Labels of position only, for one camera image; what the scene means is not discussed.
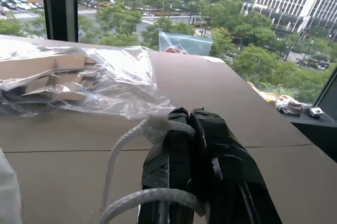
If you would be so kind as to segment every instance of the clear plastic bag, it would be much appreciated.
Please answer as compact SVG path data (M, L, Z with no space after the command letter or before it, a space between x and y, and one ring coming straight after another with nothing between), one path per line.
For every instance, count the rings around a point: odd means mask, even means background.
M42 47L0 41L0 114L54 108L141 119L174 107L156 84L150 51Z
M161 52L209 56L213 40L178 33L159 31L159 50Z

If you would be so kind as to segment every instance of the window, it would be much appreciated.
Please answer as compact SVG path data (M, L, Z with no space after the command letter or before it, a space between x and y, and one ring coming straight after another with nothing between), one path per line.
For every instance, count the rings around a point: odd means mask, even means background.
M299 4L304 3L305 0L257 0L256 2L259 5L269 6L269 9L273 9L273 14L276 9L279 9L279 17L282 12L294 14L294 21L291 21L294 25L303 9ZM328 78L328 76L324 78L328 75L328 70L320 71L313 68L316 64L325 63L325 57L318 58L315 52L311 51L311 56L301 60L303 56L300 52L305 52L304 48L308 47L306 41L299 41L300 37L297 34L297 28L301 26L302 19L298 21L291 37L289 33L279 36L279 33L275 33L272 25L269 24L271 21L269 10L261 9L257 5L253 10L252 6L246 6L245 9L248 8L248 13L238 18L241 5L234 0L78 0L78 37L80 42L85 43L111 46L143 45L159 50L162 48L158 43L158 31L205 36L213 40L218 39L219 42L227 42L223 39L224 36L234 37L236 28L250 24L251 28L262 28L260 30L263 32L261 34L257 32L254 38L236 37L242 39L240 43L243 46L242 50L237 49L239 44L229 41L225 48L218 47L214 51L211 50L210 56L227 60L226 54L232 52L240 54L243 51L243 56L239 55L227 61L228 65L242 78L252 81L261 90L272 90L275 93L288 94L300 102L313 103ZM280 30L285 29L289 23L288 14L283 14L281 17L278 25ZM238 19L238 22L233 26L233 22L229 24L224 17ZM274 27L277 26L279 17L274 21ZM275 48L274 46L278 42L283 43L289 39L295 40L294 51L292 51L294 54L287 57L284 54L284 46ZM276 53L266 50L266 47L275 49ZM270 63L269 59L264 60L264 56L273 58L273 62ZM242 60L250 60L250 63L255 66L247 69L242 66L245 65Z
M0 34L47 38L43 0L0 2Z

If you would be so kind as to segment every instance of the small white device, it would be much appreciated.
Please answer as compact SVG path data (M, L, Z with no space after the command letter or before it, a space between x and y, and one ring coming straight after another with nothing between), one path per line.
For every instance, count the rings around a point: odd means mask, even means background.
M321 117L324 114L324 112L319 107L313 107L309 109L309 114L310 116L313 117Z

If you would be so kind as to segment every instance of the white cable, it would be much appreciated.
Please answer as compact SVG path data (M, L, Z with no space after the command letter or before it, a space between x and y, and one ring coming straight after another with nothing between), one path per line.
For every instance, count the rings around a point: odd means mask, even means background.
M116 157L122 147L128 143L131 139L143 135L145 136L153 145L164 141L165 136L169 130L177 130L183 131L188 133L189 135L194 135L194 129L184 123L169 121L165 118L152 116L150 115L145 120L142 120L139 125L135 126L133 129L128 131L126 134L122 135L115 145L112 147L110 152L107 173L105 177L105 185L103 191L103 202L102 202L102 209L107 207L108 195L111 186L111 176L113 173L113 167L115 164Z
M203 216L206 213L203 205L191 193L178 189L155 188L135 192L109 205L101 215L100 224L108 224L122 212L153 201L176 202L191 208L199 216Z

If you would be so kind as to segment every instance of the cardboard pieces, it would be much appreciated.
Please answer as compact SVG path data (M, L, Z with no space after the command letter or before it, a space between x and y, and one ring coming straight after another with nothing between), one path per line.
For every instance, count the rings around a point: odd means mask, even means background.
M80 54L0 61L0 80L31 77L28 83L24 81L23 99L39 93L46 99L81 101L85 95L76 91L79 85L86 89L94 87L99 70L96 66L94 59Z

